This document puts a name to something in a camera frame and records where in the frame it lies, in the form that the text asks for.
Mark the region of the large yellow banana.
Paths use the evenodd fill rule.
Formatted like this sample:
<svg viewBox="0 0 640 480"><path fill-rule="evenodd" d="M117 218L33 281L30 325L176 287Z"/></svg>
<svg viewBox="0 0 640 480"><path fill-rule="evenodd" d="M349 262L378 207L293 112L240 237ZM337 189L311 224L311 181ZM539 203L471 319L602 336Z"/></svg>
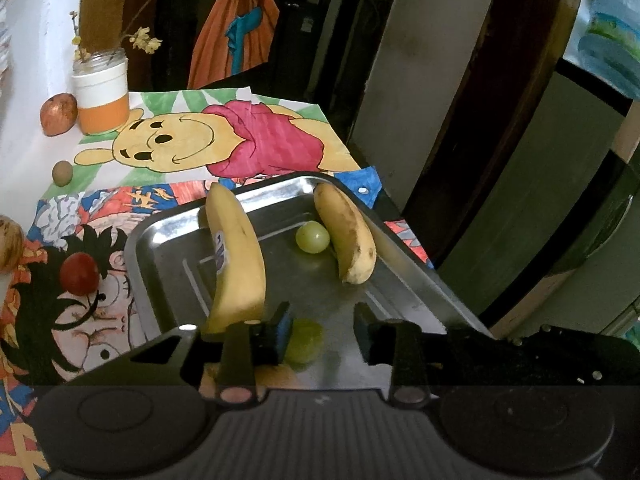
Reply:
<svg viewBox="0 0 640 480"><path fill-rule="evenodd" d="M203 332L218 334L234 323L262 318L266 269L250 218L228 188L210 186L205 212L214 243L216 282Z"/></svg>

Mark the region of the green grape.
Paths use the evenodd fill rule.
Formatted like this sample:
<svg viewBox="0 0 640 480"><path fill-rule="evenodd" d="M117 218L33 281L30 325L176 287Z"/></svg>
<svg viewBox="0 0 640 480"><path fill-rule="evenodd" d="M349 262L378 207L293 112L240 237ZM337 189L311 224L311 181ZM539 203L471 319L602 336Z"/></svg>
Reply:
<svg viewBox="0 0 640 480"><path fill-rule="evenodd" d="M302 224L295 233L298 248L307 254L320 254L329 247L330 234L321 223L311 220Z"/></svg>
<svg viewBox="0 0 640 480"><path fill-rule="evenodd" d="M310 318L296 318L285 351L285 359L296 365L307 365L318 358L324 339L323 326Z"/></svg>

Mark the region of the small spotted banana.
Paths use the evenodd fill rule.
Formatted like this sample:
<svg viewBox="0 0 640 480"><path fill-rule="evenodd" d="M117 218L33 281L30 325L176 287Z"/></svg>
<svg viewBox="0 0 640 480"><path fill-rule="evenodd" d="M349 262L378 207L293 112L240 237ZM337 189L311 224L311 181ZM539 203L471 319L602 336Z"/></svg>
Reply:
<svg viewBox="0 0 640 480"><path fill-rule="evenodd" d="M314 206L330 234L340 280L363 284L373 273L378 253L359 208L331 183L320 183L314 188Z"/></svg>

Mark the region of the red cherry tomato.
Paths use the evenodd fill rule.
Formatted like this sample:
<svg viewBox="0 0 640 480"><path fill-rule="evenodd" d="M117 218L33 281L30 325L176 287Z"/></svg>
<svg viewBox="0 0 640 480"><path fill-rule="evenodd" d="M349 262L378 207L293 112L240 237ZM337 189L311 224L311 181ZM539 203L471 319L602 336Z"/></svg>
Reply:
<svg viewBox="0 0 640 480"><path fill-rule="evenodd" d="M60 269L60 283L64 292L75 296L87 296L96 292L100 271L96 260L86 252L68 256Z"/></svg>

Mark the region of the small brown longan fruit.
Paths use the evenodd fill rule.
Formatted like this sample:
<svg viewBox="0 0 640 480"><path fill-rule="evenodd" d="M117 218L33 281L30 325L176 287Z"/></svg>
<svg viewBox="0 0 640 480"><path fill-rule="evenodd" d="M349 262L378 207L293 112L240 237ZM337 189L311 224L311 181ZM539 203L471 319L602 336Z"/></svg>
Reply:
<svg viewBox="0 0 640 480"><path fill-rule="evenodd" d="M53 184L62 188L73 180L74 168L67 160L59 160L52 168Z"/></svg>

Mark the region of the metal baking tray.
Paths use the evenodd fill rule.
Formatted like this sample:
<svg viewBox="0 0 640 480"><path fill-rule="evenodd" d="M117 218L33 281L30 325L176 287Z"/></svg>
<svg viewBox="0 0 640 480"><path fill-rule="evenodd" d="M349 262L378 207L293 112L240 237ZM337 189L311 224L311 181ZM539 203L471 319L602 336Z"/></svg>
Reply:
<svg viewBox="0 0 640 480"><path fill-rule="evenodd" d="M290 174L235 190L259 240L266 268L265 312L283 301L292 315L312 318L323 327L320 356L298 373L311 389L384 389L390 367L367 366L354 332L358 302L380 318L404 318L427 333L451 326L486 327L410 248L369 208L368 222L378 261L362 285L347 285L337 276L334 255L302 252L295 232L317 217L314 188L320 174ZM151 214L129 234L125 263L143 331L154 339L173 328L206 321L213 303L216 264L204 203L190 203Z"/></svg>

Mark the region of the anime character drawing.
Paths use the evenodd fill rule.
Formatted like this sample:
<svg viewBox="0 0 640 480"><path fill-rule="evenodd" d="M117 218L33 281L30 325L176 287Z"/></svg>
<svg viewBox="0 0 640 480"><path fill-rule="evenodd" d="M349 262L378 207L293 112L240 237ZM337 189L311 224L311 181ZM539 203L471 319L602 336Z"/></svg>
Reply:
<svg viewBox="0 0 640 480"><path fill-rule="evenodd" d="M144 344L124 263L127 236L151 214L198 200L208 181L125 186L40 200L1 307L1 475L50 471L27 417L35 386L71 380ZM62 263L84 252L100 271L88 296L64 292Z"/></svg>

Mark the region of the red apple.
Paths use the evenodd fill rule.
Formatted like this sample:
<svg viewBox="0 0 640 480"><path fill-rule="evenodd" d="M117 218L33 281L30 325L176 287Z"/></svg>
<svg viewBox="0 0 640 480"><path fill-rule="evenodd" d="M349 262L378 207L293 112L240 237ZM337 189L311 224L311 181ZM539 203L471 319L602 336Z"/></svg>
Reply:
<svg viewBox="0 0 640 480"><path fill-rule="evenodd" d="M78 116L76 98L70 93L51 96L40 108L40 124L46 136L66 133L75 125Z"/></svg>

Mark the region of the white and orange jar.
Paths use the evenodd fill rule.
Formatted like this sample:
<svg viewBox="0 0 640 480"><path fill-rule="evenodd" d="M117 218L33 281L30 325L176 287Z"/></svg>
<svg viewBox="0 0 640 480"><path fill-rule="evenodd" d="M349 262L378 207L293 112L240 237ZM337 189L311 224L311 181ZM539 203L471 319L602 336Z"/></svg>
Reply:
<svg viewBox="0 0 640 480"><path fill-rule="evenodd" d="M90 54L73 64L79 128L86 136L115 130L129 116L128 58L123 48Z"/></svg>

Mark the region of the woman in orange dress painting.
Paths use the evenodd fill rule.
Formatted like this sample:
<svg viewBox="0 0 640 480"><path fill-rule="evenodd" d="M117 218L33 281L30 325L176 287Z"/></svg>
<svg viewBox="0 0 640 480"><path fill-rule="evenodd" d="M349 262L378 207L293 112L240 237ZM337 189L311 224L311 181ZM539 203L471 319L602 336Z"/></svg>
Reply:
<svg viewBox="0 0 640 480"><path fill-rule="evenodd" d="M215 0L192 52L188 87L201 89L267 62L279 15L274 0Z"/></svg>

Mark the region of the dried flower twig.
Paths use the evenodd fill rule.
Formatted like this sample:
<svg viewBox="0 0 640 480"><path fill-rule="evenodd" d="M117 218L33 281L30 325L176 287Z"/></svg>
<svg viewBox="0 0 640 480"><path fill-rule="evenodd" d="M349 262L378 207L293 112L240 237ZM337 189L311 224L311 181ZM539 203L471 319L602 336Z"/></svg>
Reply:
<svg viewBox="0 0 640 480"><path fill-rule="evenodd" d="M126 16L124 3L124 12L122 12L122 32L117 40L117 46L114 49L120 48L124 41L129 41L134 49L141 50L147 54L153 54L162 43L159 39L151 36L149 27L134 28L140 15L145 9L153 2L153 0L145 0L142 2L137 10L130 16ZM80 58L85 60L90 54L85 47L81 44L81 38L79 36L79 9L70 11L70 19L72 20L74 36L72 39L72 45L74 47L74 61Z"/></svg>

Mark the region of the blue water bottle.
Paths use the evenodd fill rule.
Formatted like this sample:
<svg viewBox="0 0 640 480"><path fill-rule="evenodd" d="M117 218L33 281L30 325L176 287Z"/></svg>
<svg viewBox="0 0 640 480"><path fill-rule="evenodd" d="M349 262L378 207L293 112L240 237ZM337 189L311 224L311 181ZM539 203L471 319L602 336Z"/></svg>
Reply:
<svg viewBox="0 0 640 480"><path fill-rule="evenodd" d="M638 100L639 0L580 0L563 58Z"/></svg>

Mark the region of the brown wooden door frame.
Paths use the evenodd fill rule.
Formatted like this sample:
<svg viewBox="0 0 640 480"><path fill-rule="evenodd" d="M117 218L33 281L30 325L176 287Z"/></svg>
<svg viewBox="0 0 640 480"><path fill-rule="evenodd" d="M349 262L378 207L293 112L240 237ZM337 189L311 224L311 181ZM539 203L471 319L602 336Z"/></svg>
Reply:
<svg viewBox="0 0 640 480"><path fill-rule="evenodd" d="M114 49L122 32L125 0L80 0L79 36L89 53Z"/></svg>

